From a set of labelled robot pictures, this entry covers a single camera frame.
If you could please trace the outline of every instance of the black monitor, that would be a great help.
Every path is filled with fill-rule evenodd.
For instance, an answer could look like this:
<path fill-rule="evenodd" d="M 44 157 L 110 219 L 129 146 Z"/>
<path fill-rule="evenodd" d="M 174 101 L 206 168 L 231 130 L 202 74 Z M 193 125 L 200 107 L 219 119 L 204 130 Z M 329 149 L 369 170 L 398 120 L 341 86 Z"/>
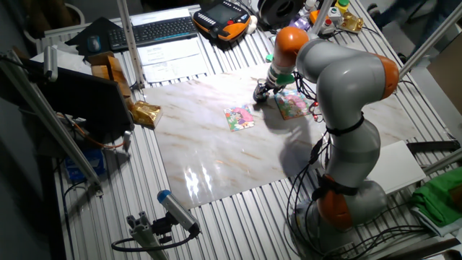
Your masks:
<path fill-rule="evenodd" d="M 43 73 L 43 63 L 21 62 L 29 70 Z M 58 68 L 55 82 L 38 83 L 38 87 L 54 111 L 86 119 L 85 128 L 91 133 L 122 134 L 134 128 L 132 115 L 117 82 Z M 16 97 L 14 102 L 27 105 L 22 98 Z"/>

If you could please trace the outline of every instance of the robotic arm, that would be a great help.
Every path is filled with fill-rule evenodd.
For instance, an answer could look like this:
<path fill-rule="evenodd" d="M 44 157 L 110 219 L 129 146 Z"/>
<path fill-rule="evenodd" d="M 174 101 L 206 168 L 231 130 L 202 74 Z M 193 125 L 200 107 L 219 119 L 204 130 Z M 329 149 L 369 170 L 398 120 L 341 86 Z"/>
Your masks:
<path fill-rule="evenodd" d="M 318 233 L 329 234 L 324 240 L 331 241 L 336 232 L 341 235 L 368 221 L 386 206 L 384 190 L 374 181 L 365 181 L 378 160 L 380 137 L 361 110 L 393 93 L 398 68 L 386 57 L 321 39 L 309 40 L 305 31 L 286 27 L 276 37 L 274 60 L 254 99 L 264 101 L 269 90 L 284 89 L 289 81 L 280 79 L 287 78 L 295 67 L 304 78 L 317 83 L 317 100 L 331 134 L 331 159 L 320 187 L 313 192 L 316 203 L 312 209 L 302 203 L 302 210 L 293 216 L 294 223 L 309 232 L 316 228 L 306 228 L 304 225 L 313 225 L 308 220 L 320 220 L 321 228 L 331 230 Z"/>

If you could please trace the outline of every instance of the computer keyboard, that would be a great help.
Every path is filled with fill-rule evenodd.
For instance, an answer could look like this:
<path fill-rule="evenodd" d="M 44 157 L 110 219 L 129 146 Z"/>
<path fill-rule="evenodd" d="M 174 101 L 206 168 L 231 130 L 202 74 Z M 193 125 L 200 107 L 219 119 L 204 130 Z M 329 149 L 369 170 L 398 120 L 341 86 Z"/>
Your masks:
<path fill-rule="evenodd" d="M 136 46 L 149 46 L 156 43 L 166 43 L 172 40 L 180 40 L 196 36 L 197 29 L 191 17 L 181 17 L 153 22 L 145 25 L 133 26 Z M 123 29 L 110 30 L 110 49 L 119 51 L 127 49 L 127 42 Z"/>

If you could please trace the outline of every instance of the black clamp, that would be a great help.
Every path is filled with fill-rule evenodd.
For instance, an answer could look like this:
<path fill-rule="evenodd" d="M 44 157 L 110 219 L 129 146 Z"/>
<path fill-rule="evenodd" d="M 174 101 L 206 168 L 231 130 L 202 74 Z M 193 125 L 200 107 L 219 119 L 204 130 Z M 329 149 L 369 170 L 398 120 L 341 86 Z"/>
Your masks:
<path fill-rule="evenodd" d="M 348 196 L 354 196 L 358 192 L 358 188 L 343 186 L 328 178 L 326 174 L 322 176 L 318 174 L 318 184 L 319 188 L 314 190 L 311 195 L 311 199 L 313 201 L 317 201 L 319 198 L 324 197 L 327 194 L 327 191 L 334 191 L 336 194 L 344 194 Z"/>
<path fill-rule="evenodd" d="M 178 225 L 178 221 L 171 215 L 170 212 L 165 213 L 165 217 L 154 220 L 151 225 L 151 230 L 156 235 L 165 235 L 172 232 L 172 225 Z M 159 243 L 168 243 L 172 237 L 166 235 L 159 239 Z"/>
<path fill-rule="evenodd" d="M 356 129 L 358 129 L 362 123 L 364 122 L 364 113 L 361 112 L 361 119 L 356 123 L 354 124 L 353 126 L 350 126 L 349 128 L 347 129 L 330 129 L 326 126 L 326 130 L 329 134 L 333 134 L 334 136 L 336 137 L 340 137 L 342 134 L 346 134 L 346 133 L 349 133 L 351 131 L 354 131 Z"/>

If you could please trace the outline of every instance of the marble board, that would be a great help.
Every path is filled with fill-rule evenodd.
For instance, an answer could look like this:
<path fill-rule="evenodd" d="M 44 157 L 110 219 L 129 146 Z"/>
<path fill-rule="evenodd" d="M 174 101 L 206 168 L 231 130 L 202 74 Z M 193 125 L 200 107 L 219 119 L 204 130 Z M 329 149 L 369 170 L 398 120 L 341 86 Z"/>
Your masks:
<path fill-rule="evenodd" d="M 154 132 L 170 189 L 186 208 L 293 176 L 308 162 L 326 127 L 313 116 L 285 121 L 273 96 L 264 104 L 253 101 L 256 81 L 268 67 L 144 90 L 148 103 L 162 106 Z M 230 131 L 224 109 L 242 105 L 250 108 L 255 126 Z M 394 95 L 363 112 L 379 129 L 382 147 L 418 134 Z"/>

